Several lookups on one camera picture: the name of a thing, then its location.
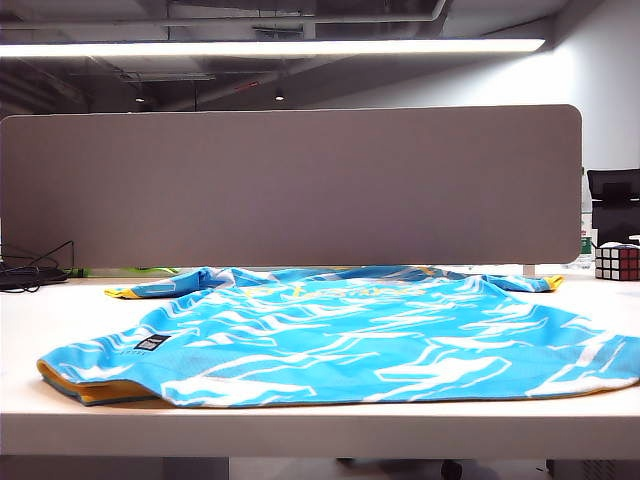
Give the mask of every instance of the desk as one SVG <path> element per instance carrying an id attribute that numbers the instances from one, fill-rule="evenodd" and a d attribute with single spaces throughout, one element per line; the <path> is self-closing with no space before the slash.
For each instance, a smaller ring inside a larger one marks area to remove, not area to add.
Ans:
<path id="1" fill-rule="evenodd" d="M 517 296 L 640 335 L 640 283 L 566 278 L 555 293 Z M 556 400 L 215 410 L 161 401 L 84 407 L 41 381 L 35 362 L 44 353 L 124 330 L 166 302 L 102 293 L 137 282 L 77 279 L 2 294 L 4 454 L 640 458 L 640 387 Z"/>

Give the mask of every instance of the ceiling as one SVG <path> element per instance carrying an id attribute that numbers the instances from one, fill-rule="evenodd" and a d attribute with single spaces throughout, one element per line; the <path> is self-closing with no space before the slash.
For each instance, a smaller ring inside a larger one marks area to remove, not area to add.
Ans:
<path id="1" fill-rule="evenodd" d="M 0 42 L 477 38 L 509 34 L 523 25 L 544 34 L 548 20 L 566 4 L 567 0 L 3 0 Z M 424 19 L 437 7 L 442 12 L 434 21 L 380 21 L 388 15 Z M 306 21 L 298 22 L 295 17 L 300 16 Z M 356 16 L 367 22 L 318 23 Z M 215 20 L 220 17 L 253 20 Z M 1 59 L 0 109 L 6 115 L 297 108 L 480 60 L 487 56 Z M 284 102 L 274 100 L 276 88 L 286 93 Z"/>

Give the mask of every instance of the jersey label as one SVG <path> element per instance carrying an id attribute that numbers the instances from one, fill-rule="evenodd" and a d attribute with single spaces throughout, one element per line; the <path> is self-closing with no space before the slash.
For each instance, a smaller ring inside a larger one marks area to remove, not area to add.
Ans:
<path id="1" fill-rule="evenodd" d="M 142 340 L 138 345 L 136 345 L 133 348 L 134 350 L 148 350 L 152 352 L 153 350 L 158 348 L 160 345 L 162 345 L 162 343 L 168 338 L 171 338 L 171 336 L 170 335 L 151 335 L 150 337 L 147 337 L 144 340 Z"/>

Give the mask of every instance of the blue jersey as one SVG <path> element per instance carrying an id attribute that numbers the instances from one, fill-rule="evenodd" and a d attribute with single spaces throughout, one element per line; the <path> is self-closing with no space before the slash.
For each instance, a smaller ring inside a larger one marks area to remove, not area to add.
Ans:
<path id="1" fill-rule="evenodd" d="M 109 289 L 177 298 L 38 367 L 85 404 L 193 407 L 544 398 L 637 382 L 639 339 L 505 291 L 559 281 L 407 266 L 201 268 Z"/>

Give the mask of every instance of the black chair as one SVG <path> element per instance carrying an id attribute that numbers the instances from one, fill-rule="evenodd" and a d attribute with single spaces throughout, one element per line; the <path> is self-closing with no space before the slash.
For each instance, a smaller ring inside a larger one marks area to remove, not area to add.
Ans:
<path id="1" fill-rule="evenodd" d="M 588 170 L 587 178 L 598 245 L 630 243 L 630 235 L 640 234 L 640 168 Z"/>

